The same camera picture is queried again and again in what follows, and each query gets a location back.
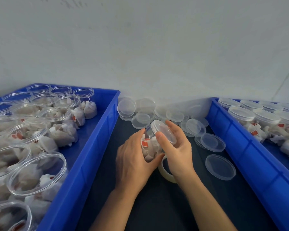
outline black table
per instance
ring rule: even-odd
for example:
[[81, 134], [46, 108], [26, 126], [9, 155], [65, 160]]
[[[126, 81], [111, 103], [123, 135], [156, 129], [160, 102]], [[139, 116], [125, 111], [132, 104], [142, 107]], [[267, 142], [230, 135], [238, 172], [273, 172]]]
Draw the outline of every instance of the black table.
[[[115, 186], [115, 159], [117, 148], [137, 132], [131, 122], [118, 118], [100, 167], [96, 173], [76, 231], [87, 231]], [[207, 127], [207, 133], [213, 133]], [[230, 181], [223, 181], [205, 167], [206, 157], [215, 154], [199, 147], [193, 137], [193, 165], [201, 181], [212, 193], [238, 230], [278, 230], [257, 196], [236, 168]], [[232, 161], [226, 151], [217, 153]], [[198, 230], [189, 204], [177, 184], [164, 179], [155, 170], [138, 195], [131, 210], [126, 230]]]

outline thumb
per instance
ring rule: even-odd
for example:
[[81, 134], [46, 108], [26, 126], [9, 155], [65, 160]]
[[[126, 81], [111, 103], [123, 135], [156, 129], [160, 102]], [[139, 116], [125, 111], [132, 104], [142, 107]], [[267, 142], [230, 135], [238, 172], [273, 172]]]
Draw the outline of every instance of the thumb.
[[172, 146], [172, 144], [162, 132], [156, 132], [155, 137], [167, 156], [174, 154], [176, 150], [175, 147]]
[[161, 153], [158, 154], [149, 164], [150, 164], [150, 168], [152, 169], [152, 171], [154, 171], [162, 162], [162, 159], [164, 158], [165, 154]]

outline forearm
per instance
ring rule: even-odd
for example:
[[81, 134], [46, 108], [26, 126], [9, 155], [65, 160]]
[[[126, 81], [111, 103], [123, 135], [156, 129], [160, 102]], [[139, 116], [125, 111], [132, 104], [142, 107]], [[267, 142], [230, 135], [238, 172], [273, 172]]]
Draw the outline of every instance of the forearm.
[[200, 231], [236, 230], [218, 202], [203, 185], [195, 172], [179, 179]]
[[137, 195], [115, 189], [89, 231], [123, 231]]

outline blue tray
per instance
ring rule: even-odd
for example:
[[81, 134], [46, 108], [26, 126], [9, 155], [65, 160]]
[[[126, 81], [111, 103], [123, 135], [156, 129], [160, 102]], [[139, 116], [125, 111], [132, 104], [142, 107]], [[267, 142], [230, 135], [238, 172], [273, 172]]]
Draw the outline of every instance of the blue tray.
[[119, 116], [117, 112], [119, 94], [118, 90], [94, 88], [98, 115], [86, 120], [85, 125], [77, 131], [79, 136], [77, 143], [73, 143], [71, 147], [59, 148], [66, 158], [69, 174], [37, 231], [75, 230]]
[[206, 117], [210, 127], [225, 141], [228, 154], [276, 226], [289, 230], [289, 157], [276, 145], [258, 142], [217, 101], [212, 98]]

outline left hand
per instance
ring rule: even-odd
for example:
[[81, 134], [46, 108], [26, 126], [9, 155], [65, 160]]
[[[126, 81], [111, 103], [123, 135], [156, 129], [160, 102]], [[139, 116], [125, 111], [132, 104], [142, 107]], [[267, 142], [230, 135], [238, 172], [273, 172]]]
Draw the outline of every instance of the left hand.
[[146, 162], [141, 150], [141, 137], [145, 129], [133, 134], [118, 148], [116, 158], [116, 189], [137, 196], [150, 175], [161, 163], [164, 154]]

